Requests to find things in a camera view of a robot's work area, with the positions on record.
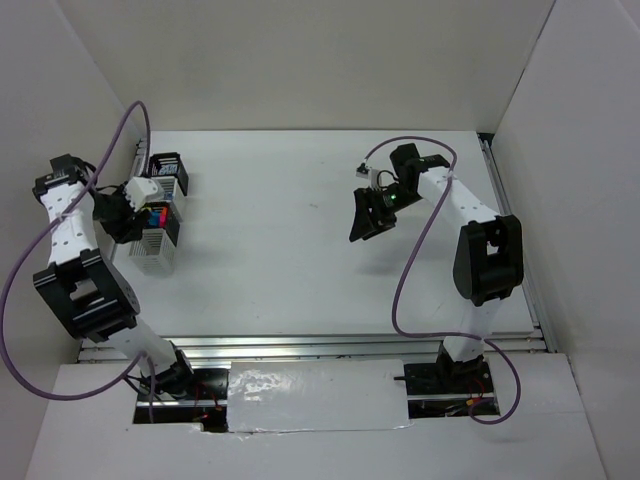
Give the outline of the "blue cap black highlighter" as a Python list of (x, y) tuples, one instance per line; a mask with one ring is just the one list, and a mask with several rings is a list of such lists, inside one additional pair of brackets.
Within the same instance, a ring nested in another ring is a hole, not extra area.
[(149, 228), (158, 228), (160, 224), (160, 214), (158, 212), (151, 212), (147, 225)]

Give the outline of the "pink cap black highlighter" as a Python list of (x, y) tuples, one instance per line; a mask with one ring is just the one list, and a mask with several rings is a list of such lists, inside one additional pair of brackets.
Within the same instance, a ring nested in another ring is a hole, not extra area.
[(160, 228), (164, 228), (167, 223), (169, 209), (167, 207), (163, 207), (160, 212), (158, 225)]

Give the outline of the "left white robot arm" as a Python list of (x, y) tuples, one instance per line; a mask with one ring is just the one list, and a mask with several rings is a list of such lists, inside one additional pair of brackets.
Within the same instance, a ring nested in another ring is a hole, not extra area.
[(48, 265), (33, 276), (36, 291), (73, 338), (103, 343), (129, 360), (142, 354), (142, 383), (151, 394), (191, 396), (196, 372), (182, 350), (140, 319), (133, 287), (101, 251), (94, 229), (100, 224), (117, 244), (141, 240), (162, 186), (133, 177), (106, 194), (91, 183), (97, 169), (88, 162), (65, 154), (50, 164), (33, 187), (55, 224)]

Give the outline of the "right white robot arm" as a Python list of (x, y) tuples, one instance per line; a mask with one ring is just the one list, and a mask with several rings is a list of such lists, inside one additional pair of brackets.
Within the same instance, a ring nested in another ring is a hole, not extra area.
[(429, 225), (442, 217), (456, 230), (452, 278), (470, 307), (440, 344), (436, 379), (444, 390), (457, 392), (482, 368), (484, 340), (496, 313), (524, 279), (522, 226), (516, 216), (499, 214), (473, 194), (456, 177), (455, 159), (423, 156), (416, 140), (397, 138), (390, 154), (393, 181), (388, 185), (380, 181), (382, 171), (366, 163), (357, 167), (357, 176), (369, 184), (354, 192), (349, 240), (366, 241), (393, 229), (398, 212), (421, 200), (433, 206)]

